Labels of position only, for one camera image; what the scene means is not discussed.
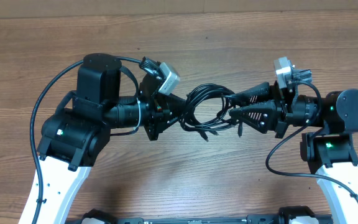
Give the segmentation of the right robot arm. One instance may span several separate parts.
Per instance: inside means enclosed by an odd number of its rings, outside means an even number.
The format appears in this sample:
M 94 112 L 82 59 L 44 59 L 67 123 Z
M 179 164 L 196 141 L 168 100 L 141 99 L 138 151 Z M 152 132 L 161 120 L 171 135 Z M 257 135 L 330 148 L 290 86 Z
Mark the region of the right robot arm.
M 230 111 L 240 123 L 265 134 L 274 131 L 281 141 L 269 152 L 266 168 L 277 175 L 316 179 L 326 197 L 335 223 L 358 223 L 358 90 L 332 91 L 322 97 L 306 81 L 263 83 L 241 96 L 244 106 Z M 307 173 L 284 172 L 270 166 L 273 154 L 301 134 L 300 154 Z

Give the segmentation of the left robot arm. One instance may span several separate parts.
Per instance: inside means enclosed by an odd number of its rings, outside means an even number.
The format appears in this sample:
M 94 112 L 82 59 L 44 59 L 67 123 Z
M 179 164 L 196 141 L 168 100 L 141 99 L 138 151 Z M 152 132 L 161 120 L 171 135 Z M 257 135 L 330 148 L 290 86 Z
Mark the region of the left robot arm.
M 184 100 L 173 94 L 178 72 L 165 62 L 138 61 L 145 72 L 132 96 L 121 96 L 123 75 L 132 78 L 125 58 L 103 53 L 76 62 L 76 89 L 69 91 L 31 141 L 35 175 L 21 223 L 64 223 L 98 154 L 113 136 L 144 128 L 151 141 L 175 123 Z

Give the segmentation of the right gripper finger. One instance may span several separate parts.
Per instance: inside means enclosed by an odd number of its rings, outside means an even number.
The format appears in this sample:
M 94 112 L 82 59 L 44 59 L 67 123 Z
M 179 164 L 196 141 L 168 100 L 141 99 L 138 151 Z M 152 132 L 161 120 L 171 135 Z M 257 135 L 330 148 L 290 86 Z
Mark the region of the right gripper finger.
M 268 82 L 263 82 L 248 90 L 236 93 L 229 99 L 232 105 L 251 105 L 260 103 L 270 99 L 270 85 Z
M 277 106 L 272 100 L 232 109 L 229 115 L 262 134 L 274 131 L 278 121 Z

